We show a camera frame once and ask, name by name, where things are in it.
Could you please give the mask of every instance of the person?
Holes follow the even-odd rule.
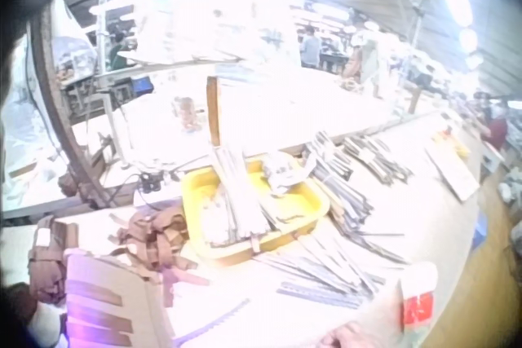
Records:
[[[112,70],[126,68],[127,62],[124,57],[121,57],[118,52],[124,48],[125,34],[117,32],[114,35],[113,49],[108,53],[108,61]]]
[[[357,322],[348,322],[324,336],[317,348],[383,348]]]
[[[319,54],[321,53],[321,40],[316,37],[316,30],[308,25],[304,28],[306,35],[301,42],[301,66],[305,68],[317,68]]]
[[[502,101],[491,107],[491,120],[486,126],[481,124],[479,121],[476,122],[476,126],[480,132],[480,138],[491,144],[498,151],[500,151],[502,145],[506,142],[506,115],[507,103]]]

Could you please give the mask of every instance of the red shirt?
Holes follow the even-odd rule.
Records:
[[[488,125],[489,132],[491,135],[482,136],[482,140],[488,142],[498,151],[502,148],[504,142],[506,142],[507,136],[507,121],[505,118],[494,118]]]

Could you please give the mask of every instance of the blue object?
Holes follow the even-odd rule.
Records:
[[[479,211],[479,218],[476,221],[473,242],[471,242],[472,252],[486,241],[486,236],[488,236],[488,217],[482,211]]]
[[[150,82],[150,77],[140,77],[137,79],[132,78],[131,80],[132,88],[138,97],[143,94],[152,93],[154,90],[154,86]]]

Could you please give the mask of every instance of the hand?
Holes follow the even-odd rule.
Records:
[[[349,322],[328,333],[317,348],[381,348],[356,322]]]

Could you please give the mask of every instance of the white table surface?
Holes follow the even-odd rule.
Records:
[[[434,319],[448,303],[462,274],[471,248],[478,215],[476,195],[461,204],[443,185],[435,166],[423,151],[425,142],[439,126],[440,117],[430,115],[385,131],[379,137],[396,156],[414,172],[408,184],[382,186],[366,169],[353,163],[356,169],[351,183],[369,198],[374,212],[368,219],[368,231],[401,231],[404,237],[375,239],[391,251],[412,262],[432,261],[439,272]],[[468,165],[478,175],[480,149],[478,140],[463,135],[461,140],[471,149]],[[62,218],[80,225],[80,247],[93,253],[106,254],[113,249],[107,238],[117,230],[108,218],[110,210]],[[129,218],[134,207],[113,211]],[[318,233],[332,230],[327,218],[320,220]],[[28,281],[27,252],[31,247],[35,226],[9,227],[2,232],[2,268],[6,284]],[[175,307],[169,316],[178,336],[201,326],[213,315],[234,307],[243,298],[250,304],[237,316],[213,329],[186,347],[287,347],[313,346],[332,328],[357,319],[385,346],[403,346],[400,331],[402,296],[397,285],[400,270],[394,264],[349,244],[352,257],[368,272],[387,277],[387,284],[377,297],[358,311],[327,306],[275,293],[282,276],[278,271],[255,261],[234,267],[215,269],[200,264],[197,273],[210,277],[208,288],[189,284],[175,286]],[[299,244],[289,244],[283,251],[299,251]],[[186,257],[195,258],[190,243],[184,247]]]

